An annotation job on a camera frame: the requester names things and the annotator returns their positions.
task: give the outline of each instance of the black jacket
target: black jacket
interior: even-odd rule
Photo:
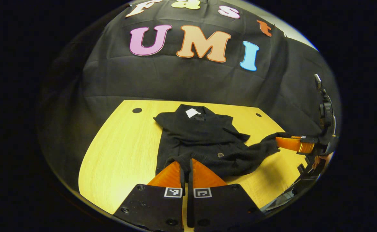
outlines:
[[[191,108],[201,114],[188,118],[185,111]],[[275,141],[278,134],[248,147],[244,142],[250,135],[239,133],[232,125],[232,117],[215,114],[206,107],[181,104],[175,112],[160,113],[154,119],[163,128],[156,174],[176,160],[187,181],[190,159],[194,158],[221,178],[245,175],[278,151]]]

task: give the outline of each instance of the yellow letter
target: yellow letter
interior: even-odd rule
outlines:
[[[181,50],[177,52],[177,56],[184,58],[194,57],[194,53],[191,51],[191,48],[194,45],[197,55],[200,58],[202,58],[211,48],[212,51],[207,55],[209,60],[221,63],[227,60],[224,57],[224,53],[227,41],[231,38],[230,34],[216,31],[206,39],[203,31],[197,26],[184,25],[181,29],[184,31],[184,39]]]
[[[136,15],[136,14],[139,14],[141,12],[143,12],[144,8],[145,9],[148,9],[150,8],[150,6],[152,6],[154,3],[159,3],[161,2],[161,0],[151,0],[151,1],[148,1],[148,2],[145,2],[145,3],[140,3],[138,4],[134,9],[133,11],[131,11],[131,13],[127,14],[125,17],[130,17],[130,16],[133,16],[133,15]]]
[[[177,3],[171,4],[175,8],[200,9],[199,0],[177,0]]]

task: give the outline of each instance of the clothing label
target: clothing label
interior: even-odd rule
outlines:
[[[187,110],[186,113],[187,113],[188,118],[191,118],[196,114],[201,114],[201,113],[197,112],[197,110],[194,110],[193,108]]]

